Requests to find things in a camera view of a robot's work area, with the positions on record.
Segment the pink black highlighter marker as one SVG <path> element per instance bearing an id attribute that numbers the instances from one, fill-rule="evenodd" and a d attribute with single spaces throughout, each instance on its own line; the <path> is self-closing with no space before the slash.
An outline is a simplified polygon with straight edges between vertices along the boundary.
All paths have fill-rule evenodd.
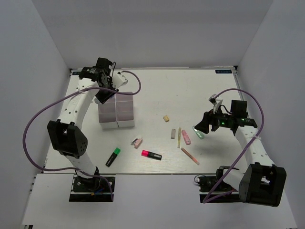
<path id="1" fill-rule="evenodd" d="M 156 154 L 147 150 L 143 150 L 141 152 L 141 156 L 147 157 L 147 158 L 151 158 L 151 159 L 155 159 L 155 160 L 161 160 L 162 159 L 162 155 L 160 154 Z"/>

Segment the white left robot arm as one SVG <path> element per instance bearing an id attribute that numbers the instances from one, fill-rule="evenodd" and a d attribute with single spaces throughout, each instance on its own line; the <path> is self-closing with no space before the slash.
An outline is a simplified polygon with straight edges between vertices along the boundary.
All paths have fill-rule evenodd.
<path id="1" fill-rule="evenodd" d="M 185 173 L 172 129 L 192 127 L 212 109 L 200 70 L 84 67 L 59 117 L 47 124 L 65 169 L 89 190 L 108 174 Z"/>

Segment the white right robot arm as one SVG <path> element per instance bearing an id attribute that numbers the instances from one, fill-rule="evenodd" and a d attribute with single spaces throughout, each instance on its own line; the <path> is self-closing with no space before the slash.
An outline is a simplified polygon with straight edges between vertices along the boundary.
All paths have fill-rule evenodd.
<path id="1" fill-rule="evenodd" d="M 221 173 L 216 175 L 215 184 L 210 189 L 204 203 L 211 202 L 221 195 L 211 194 L 219 188 L 223 195 L 238 191 L 239 199 L 243 203 L 279 206 L 286 181 L 286 170 L 278 167 L 267 154 L 260 138 L 259 130 L 254 119 L 249 118 L 246 102 L 239 101 L 231 106 L 229 114 L 222 111 L 210 110 L 205 112 L 202 121 L 195 127 L 207 134 L 219 127 L 230 129 L 242 147 L 241 156 L 245 157 L 247 170 L 242 173 L 235 169 L 236 162 L 230 167 L 222 167 Z"/>

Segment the yellow beige eraser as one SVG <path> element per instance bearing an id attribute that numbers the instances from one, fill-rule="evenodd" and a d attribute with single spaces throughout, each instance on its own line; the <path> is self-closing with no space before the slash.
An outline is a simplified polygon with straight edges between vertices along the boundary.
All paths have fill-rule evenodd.
<path id="1" fill-rule="evenodd" d="M 170 121 L 168 116 L 164 116 L 163 119 L 164 119 L 165 122 L 169 122 Z"/>

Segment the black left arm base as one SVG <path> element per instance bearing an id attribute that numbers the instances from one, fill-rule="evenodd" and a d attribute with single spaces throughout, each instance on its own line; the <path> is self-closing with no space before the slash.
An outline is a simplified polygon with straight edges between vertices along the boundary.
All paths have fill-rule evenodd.
<path id="1" fill-rule="evenodd" d="M 70 202 L 112 202 L 110 189 L 103 179 L 88 186 L 82 177 L 74 175 L 70 191 Z"/>

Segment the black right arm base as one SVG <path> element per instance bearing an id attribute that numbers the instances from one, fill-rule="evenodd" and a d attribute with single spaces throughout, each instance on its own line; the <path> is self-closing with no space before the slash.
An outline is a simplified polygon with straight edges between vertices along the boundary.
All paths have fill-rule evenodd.
<path id="1" fill-rule="evenodd" d="M 228 168 L 220 166 L 214 174 L 198 174 L 194 177 L 194 184 L 199 188 L 200 203 L 203 203 L 209 191 Z M 243 176 L 244 172 L 233 168 L 208 197 L 208 199 L 212 198 L 208 203 L 242 203 L 238 190 Z"/>

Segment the green black highlighter marker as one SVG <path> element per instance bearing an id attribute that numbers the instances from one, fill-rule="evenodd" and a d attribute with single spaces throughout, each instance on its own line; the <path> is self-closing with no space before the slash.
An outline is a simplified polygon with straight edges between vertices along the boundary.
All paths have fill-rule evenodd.
<path id="1" fill-rule="evenodd" d="M 119 148 L 116 148 L 113 153 L 111 154 L 111 156 L 109 157 L 109 159 L 106 162 L 106 166 L 110 167 L 111 164 L 114 162 L 114 160 L 116 159 L 116 157 L 118 156 L 118 154 L 121 152 L 121 150 Z"/>

